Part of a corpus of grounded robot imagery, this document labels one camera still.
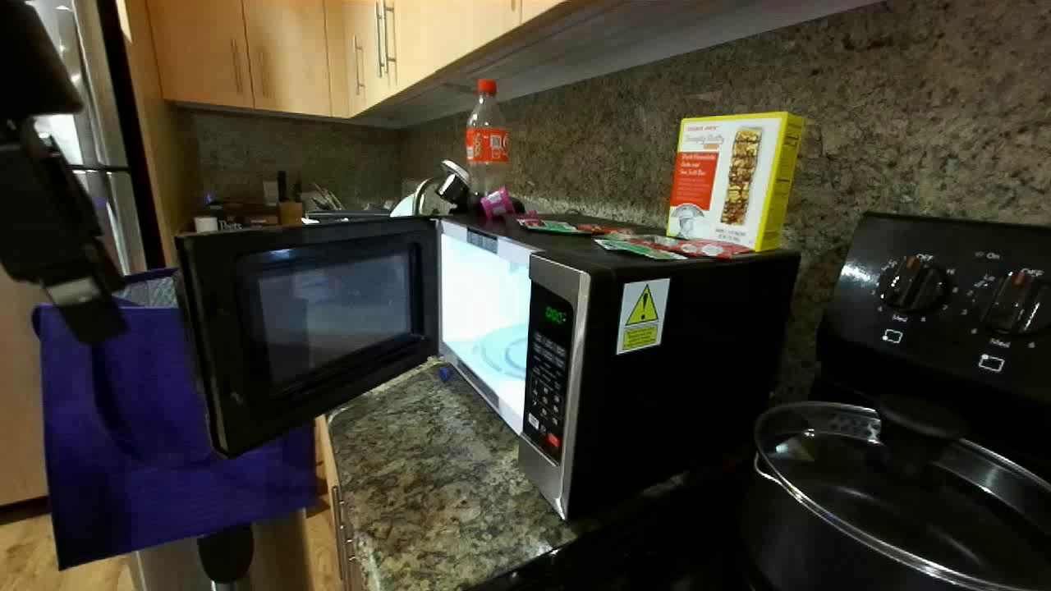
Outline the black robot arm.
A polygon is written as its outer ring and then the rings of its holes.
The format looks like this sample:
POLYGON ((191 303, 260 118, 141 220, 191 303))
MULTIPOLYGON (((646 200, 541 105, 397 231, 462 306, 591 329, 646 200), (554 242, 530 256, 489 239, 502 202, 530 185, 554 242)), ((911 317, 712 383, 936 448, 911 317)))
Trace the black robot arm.
POLYGON ((40 114, 77 110, 82 97, 26 0, 0 0, 0 269, 40 284, 77 342, 123 332, 123 284, 95 208, 40 114))

